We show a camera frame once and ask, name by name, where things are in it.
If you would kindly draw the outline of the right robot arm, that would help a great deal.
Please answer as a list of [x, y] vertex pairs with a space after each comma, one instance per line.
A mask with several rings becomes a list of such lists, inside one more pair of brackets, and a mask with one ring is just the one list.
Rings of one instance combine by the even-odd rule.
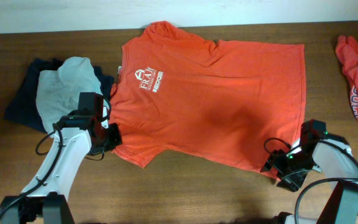
[[[278, 186], [299, 192], [292, 214], [281, 213], [280, 223], [355, 223], [358, 217], [358, 162], [342, 136], [311, 119], [301, 125], [300, 138], [289, 151], [274, 150], [261, 172], [277, 171]], [[333, 184], [333, 191], [317, 219], [299, 215], [301, 200], [313, 187]]]

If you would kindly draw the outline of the orange printed t-shirt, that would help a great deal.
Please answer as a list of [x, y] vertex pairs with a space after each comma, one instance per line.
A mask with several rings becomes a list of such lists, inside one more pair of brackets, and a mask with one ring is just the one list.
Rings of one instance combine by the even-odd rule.
[[300, 136], [304, 46], [206, 40], [154, 22], [122, 46], [110, 102], [124, 160], [145, 167], [173, 150], [258, 172]]

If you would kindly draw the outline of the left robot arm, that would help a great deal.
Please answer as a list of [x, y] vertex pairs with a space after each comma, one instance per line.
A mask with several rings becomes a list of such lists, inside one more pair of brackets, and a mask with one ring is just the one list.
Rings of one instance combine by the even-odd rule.
[[52, 125], [53, 144], [34, 178], [19, 195], [0, 204], [0, 223], [73, 223], [68, 196], [84, 159], [94, 160], [122, 144], [111, 104], [103, 95], [81, 92], [77, 110]]

